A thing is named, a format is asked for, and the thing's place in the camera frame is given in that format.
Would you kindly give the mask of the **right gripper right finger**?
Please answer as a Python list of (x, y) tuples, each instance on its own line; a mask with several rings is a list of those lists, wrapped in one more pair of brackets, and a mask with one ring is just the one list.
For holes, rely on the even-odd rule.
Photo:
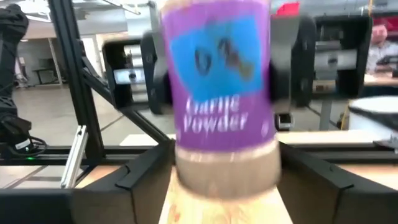
[(398, 190), (280, 145), (277, 189), (293, 224), (398, 224)]

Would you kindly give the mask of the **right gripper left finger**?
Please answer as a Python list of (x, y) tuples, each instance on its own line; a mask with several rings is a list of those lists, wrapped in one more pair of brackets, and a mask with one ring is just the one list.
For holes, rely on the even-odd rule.
[(163, 142), (75, 190), (74, 224), (158, 224), (174, 159), (174, 142)]

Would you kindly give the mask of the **black-lid purple jar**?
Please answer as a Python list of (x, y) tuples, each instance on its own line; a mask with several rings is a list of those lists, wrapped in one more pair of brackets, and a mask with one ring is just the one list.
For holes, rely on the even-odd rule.
[(281, 174), (269, 97), (270, 0), (169, 0), (162, 33), (178, 179), (223, 200), (273, 188)]

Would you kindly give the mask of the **silver aluminium extrusion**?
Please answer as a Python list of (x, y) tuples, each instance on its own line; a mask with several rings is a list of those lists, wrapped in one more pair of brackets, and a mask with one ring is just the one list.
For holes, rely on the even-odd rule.
[(87, 127), (85, 125), (79, 126), (60, 181), (61, 189), (74, 188), (78, 177), (78, 171), (80, 170), (81, 161), (85, 155), (87, 140)]

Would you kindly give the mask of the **white trash bin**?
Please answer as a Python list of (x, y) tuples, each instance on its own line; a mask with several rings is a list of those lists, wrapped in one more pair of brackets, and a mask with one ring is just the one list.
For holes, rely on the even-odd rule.
[(372, 96), (349, 103), (349, 130), (361, 130), (374, 140), (398, 142), (398, 96)]

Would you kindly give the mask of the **person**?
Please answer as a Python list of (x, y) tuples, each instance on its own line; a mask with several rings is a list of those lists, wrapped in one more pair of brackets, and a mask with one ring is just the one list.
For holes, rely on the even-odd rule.
[(378, 61), (386, 56), (398, 55), (398, 44), (387, 40), (385, 24), (376, 24), (372, 27), (371, 42), (369, 45), (366, 73), (392, 72), (397, 68), (395, 64), (380, 64)]

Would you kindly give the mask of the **white background table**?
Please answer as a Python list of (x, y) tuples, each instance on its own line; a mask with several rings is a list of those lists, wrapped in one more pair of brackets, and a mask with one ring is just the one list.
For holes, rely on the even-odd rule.
[[(80, 28), (86, 57), (92, 67), (101, 75), (103, 73), (100, 57), (98, 30), (92, 26)], [(67, 82), (67, 69), (60, 41), (51, 24), (43, 27), (28, 28), (26, 36), (19, 45), (19, 63), (26, 72), (29, 83), (35, 85), (64, 84)]]

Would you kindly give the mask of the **black enclosure machine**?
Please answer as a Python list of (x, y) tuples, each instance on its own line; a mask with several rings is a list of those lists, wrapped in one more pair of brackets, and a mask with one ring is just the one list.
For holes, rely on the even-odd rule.
[(373, 19), (369, 16), (318, 16), (310, 19), (311, 28), (299, 29), (302, 50), (300, 68), (308, 83), (297, 106), (308, 106), (312, 100), (347, 100), (355, 98), (364, 85)]
[[(127, 47), (139, 47), (142, 65), (135, 68)], [(170, 115), (172, 91), (166, 65), (165, 47), (159, 31), (146, 32), (140, 39), (119, 39), (103, 45), (109, 89), (114, 107), (120, 112), (149, 109), (156, 115)], [(145, 84), (147, 100), (133, 99), (133, 84)]]

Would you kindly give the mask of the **black aluminium table frame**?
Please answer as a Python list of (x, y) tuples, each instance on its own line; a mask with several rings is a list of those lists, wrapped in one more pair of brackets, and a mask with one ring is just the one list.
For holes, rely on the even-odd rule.
[[(92, 90), (108, 100), (110, 94), (100, 80), (83, 71), (83, 47), (72, 11), (72, 0), (51, 0), (50, 10), (54, 13), (55, 31), (60, 38), (61, 51), (69, 72), (69, 85), (78, 124), (84, 124), (88, 131), (86, 158), (81, 162), (82, 173), (77, 186), (83, 187), (114, 171), (127, 157), (139, 155), (152, 146), (172, 142), (173, 136), (166, 136), (159, 128), (137, 111), (127, 111), (143, 134), (128, 136), (123, 146), (103, 144)], [(279, 141), (293, 148), (309, 152), (320, 158), (349, 167), (360, 174), (372, 176), (387, 175), (386, 184), (398, 189), (398, 154), (373, 144), (374, 135), (364, 131), (318, 131), (281, 132)]]

